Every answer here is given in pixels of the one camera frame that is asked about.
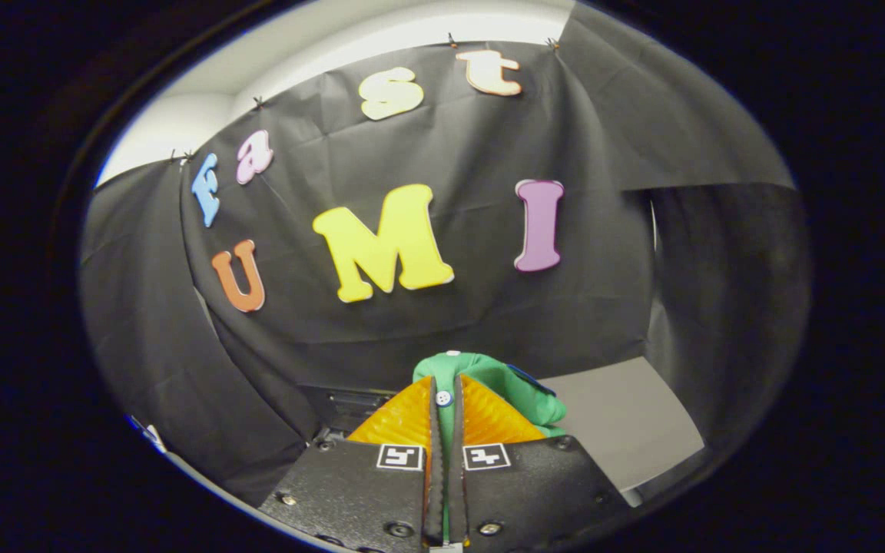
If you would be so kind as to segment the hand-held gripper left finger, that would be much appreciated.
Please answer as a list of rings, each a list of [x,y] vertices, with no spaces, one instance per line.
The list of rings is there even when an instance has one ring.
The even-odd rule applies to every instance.
[[[412,382],[343,439],[306,449],[260,510],[334,551],[426,552],[443,541],[436,381]]]

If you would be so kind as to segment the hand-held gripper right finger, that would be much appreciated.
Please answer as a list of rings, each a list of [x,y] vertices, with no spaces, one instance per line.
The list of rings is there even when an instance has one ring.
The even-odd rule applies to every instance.
[[[631,508],[576,437],[544,436],[505,399],[460,376],[450,531],[467,548],[581,548]]]

